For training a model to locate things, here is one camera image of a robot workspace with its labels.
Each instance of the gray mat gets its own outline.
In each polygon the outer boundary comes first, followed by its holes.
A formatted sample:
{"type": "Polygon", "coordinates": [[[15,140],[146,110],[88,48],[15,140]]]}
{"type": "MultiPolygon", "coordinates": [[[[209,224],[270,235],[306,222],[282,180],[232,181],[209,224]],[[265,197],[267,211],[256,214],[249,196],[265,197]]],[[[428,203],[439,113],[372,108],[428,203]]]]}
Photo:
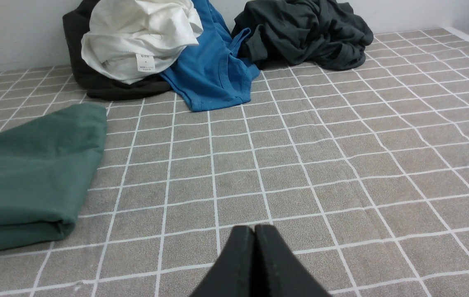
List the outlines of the gray mat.
{"type": "MultiPolygon", "coordinates": [[[[468,297],[469,42],[380,34],[367,53],[274,65],[209,113],[174,93],[99,103],[78,227],[0,252],[0,296],[187,296],[233,225],[270,223],[336,297],[468,297]]],[[[66,66],[0,73],[0,130],[87,100],[66,66]]]]}

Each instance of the clothing label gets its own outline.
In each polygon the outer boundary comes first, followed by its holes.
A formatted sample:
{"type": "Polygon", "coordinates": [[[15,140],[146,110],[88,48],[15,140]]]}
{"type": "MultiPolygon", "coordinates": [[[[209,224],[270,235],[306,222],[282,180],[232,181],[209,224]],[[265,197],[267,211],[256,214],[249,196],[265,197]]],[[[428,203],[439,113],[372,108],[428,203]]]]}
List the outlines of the clothing label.
{"type": "Polygon", "coordinates": [[[154,73],[156,71],[156,64],[153,62],[152,56],[136,53],[136,57],[138,71],[142,73],[154,73]]]}

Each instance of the black object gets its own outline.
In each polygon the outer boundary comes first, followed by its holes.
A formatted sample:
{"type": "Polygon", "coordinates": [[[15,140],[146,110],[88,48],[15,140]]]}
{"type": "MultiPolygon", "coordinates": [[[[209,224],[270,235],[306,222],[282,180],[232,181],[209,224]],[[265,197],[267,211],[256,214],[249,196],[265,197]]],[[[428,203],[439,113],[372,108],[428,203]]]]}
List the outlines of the black object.
{"type": "Polygon", "coordinates": [[[235,226],[191,297],[331,297],[274,226],[235,226]]]}
{"type": "Polygon", "coordinates": [[[157,74],[128,85],[98,73],[84,62],[81,56],[81,40],[90,30],[91,11],[98,2],[99,0],[82,0],[78,8],[62,17],[71,69],[78,85],[86,89],[90,98],[102,100],[142,99],[172,90],[157,74]]]}
{"type": "Polygon", "coordinates": [[[265,62],[313,61],[332,70],[361,66],[374,40],[366,22],[348,3],[335,0],[255,0],[245,4],[232,35],[250,28],[240,54],[260,69],[265,62]]]}

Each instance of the folded green shirt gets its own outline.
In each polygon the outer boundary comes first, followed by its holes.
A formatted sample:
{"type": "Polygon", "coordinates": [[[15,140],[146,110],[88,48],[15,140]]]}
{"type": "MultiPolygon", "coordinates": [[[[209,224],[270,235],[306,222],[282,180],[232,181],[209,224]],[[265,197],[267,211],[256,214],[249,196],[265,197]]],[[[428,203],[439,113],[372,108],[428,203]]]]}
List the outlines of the folded green shirt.
{"type": "Polygon", "coordinates": [[[105,141],[106,109],[93,104],[0,132],[0,250],[73,231],[105,141]]]}

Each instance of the pile of clothes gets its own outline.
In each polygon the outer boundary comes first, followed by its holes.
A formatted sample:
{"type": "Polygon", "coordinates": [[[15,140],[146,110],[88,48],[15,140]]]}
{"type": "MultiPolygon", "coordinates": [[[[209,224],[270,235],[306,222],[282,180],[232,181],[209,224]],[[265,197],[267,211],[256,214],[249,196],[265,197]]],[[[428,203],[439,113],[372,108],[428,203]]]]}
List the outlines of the pile of clothes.
{"type": "Polygon", "coordinates": [[[73,75],[91,98],[174,90],[192,111],[251,100],[270,61],[358,67],[372,31],[348,3],[254,0],[229,32],[208,0],[83,0],[63,17],[73,75]]]}

